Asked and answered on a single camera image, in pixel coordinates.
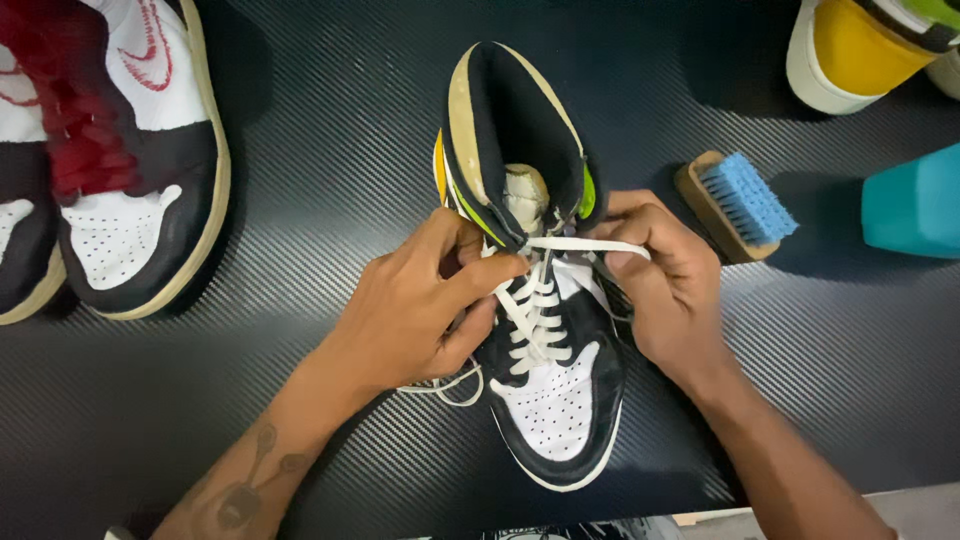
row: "red swoosh logo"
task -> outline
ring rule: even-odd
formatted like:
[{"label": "red swoosh logo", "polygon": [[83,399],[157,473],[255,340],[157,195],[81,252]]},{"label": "red swoosh logo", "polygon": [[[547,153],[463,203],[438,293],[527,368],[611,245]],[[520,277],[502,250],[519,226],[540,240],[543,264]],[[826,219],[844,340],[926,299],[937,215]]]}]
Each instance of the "red swoosh logo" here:
[{"label": "red swoosh logo", "polygon": [[[143,15],[144,30],[147,33],[147,53],[143,56],[137,56],[125,49],[118,48],[117,50],[124,56],[123,64],[127,66],[127,71],[130,71],[130,74],[133,75],[133,78],[136,79],[138,83],[141,83],[154,92],[160,92],[170,85],[170,78],[174,71],[174,63],[170,58],[170,44],[167,43],[167,38],[163,35],[163,28],[160,25],[160,16],[156,14],[156,4],[154,0],[148,1],[149,6],[144,0],[137,0],[137,3],[140,4],[140,14]],[[146,67],[145,65],[143,66],[144,68],[141,68],[142,64],[153,62],[153,60],[157,58],[156,52],[160,48],[157,46],[158,40],[163,46],[163,55],[167,64],[166,77],[161,82],[150,79],[147,75],[147,72],[150,70],[144,69]]]},{"label": "red swoosh logo", "polygon": [[[14,64],[13,69],[11,70],[0,69],[0,76],[3,76],[3,75],[13,75],[13,76],[19,75],[19,76],[26,77],[26,75],[24,75],[23,73],[23,68],[20,67],[19,63]],[[11,105],[18,105],[20,107],[33,107],[34,105],[40,104],[40,100],[36,97],[28,98],[25,100],[17,100],[16,98],[13,98],[12,96],[9,96],[3,92],[0,92],[0,99],[6,101]]]}]

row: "neon green lining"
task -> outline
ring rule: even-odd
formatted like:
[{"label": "neon green lining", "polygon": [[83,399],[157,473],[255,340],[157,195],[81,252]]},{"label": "neon green lining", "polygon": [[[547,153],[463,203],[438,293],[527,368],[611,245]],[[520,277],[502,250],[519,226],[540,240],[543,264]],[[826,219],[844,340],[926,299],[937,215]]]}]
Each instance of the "neon green lining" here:
[{"label": "neon green lining", "polygon": [[577,208],[577,213],[580,214],[580,217],[586,219],[593,213],[593,207],[597,202],[597,193],[596,188],[593,186],[593,177],[590,176],[590,170],[587,168],[587,164],[584,163],[584,198],[580,200],[580,206]]},{"label": "neon green lining", "polygon": [[500,240],[500,238],[497,238],[496,234],[494,234],[493,231],[490,230],[490,227],[487,227],[487,224],[484,223],[482,219],[480,219],[480,216],[477,215],[477,212],[473,211],[470,205],[467,204],[467,201],[464,200],[464,196],[460,193],[460,188],[457,187],[457,183],[451,182],[451,184],[453,184],[453,190],[457,193],[457,198],[460,199],[460,204],[463,205],[465,209],[467,209],[467,213],[470,214],[470,218],[473,220],[473,223],[476,223],[477,225],[479,225],[481,229],[483,229],[487,234],[491,236],[491,238],[496,240],[496,243],[500,244],[503,247],[507,247],[507,244],[504,244],[503,241]]}]

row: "blue brush bristles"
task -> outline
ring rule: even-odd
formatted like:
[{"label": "blue brush bristles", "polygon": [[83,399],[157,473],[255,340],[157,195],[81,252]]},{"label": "blue brush bristles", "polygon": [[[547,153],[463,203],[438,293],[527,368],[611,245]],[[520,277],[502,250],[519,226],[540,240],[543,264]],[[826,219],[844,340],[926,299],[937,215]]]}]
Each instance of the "blue brush bristles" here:
[{"label": "blue brush bristles", "polygon": [[714,165],[700,181],[748,245],[770,244],[797,230],[777,195],[739,152]]}]

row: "carbon fiber mat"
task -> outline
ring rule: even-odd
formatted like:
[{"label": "carbon fiber mat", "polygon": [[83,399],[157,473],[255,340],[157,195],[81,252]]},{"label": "carbon fiber mat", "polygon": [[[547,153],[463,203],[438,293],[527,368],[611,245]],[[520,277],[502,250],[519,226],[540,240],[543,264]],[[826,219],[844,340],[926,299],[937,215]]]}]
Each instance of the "carbon fiber mat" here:
[{"label": "carbon fiber mat", "polygon": [[[782,74],[786,2],[200,4],[236,169],[231,233],[179,315],[114,323],[65,298],[0,329],[0,536],[149,531],[331,327],[364,262],[436,206],[441,100],[480,39],[538,67],[614,187],[653,188],[688,222],[675,168],[742,150],[802,224],[768,263],[724,272],[747,373],[861,490],[960,479],[960,265],[867,248],[857,225],[860,179],[960,140],[960,104],[924,76],[850,117],[805,110]],[[581,491],[526,478],[487,410],[390,395],[338,433],[282,532],[743,502],[697,413],[638,358],[610,464]]]}]

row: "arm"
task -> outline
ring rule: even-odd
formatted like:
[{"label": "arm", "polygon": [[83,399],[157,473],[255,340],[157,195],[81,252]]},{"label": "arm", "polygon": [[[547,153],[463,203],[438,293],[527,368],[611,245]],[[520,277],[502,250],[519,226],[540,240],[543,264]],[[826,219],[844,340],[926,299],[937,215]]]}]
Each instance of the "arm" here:
[{"label": "arm", "polygon": [[650,191],[615,192],[591,235],[646,245],[653,260],[609,253],[635,306],[640,351],[690,397],[727,450],[768,538],[896,538],[754,389],[720,323],[720,262]]},{"label": "arm", "polygon": [[[439,209],[394,253],[368,264],[334,330],[153,538],[273,538],[333,431],[384,390],[457,371],[490,333],[491,291],[527,263],[480,258],[482,247],[475,225]],[[459,271],[445,279],[439,268],[451,254]]]}]

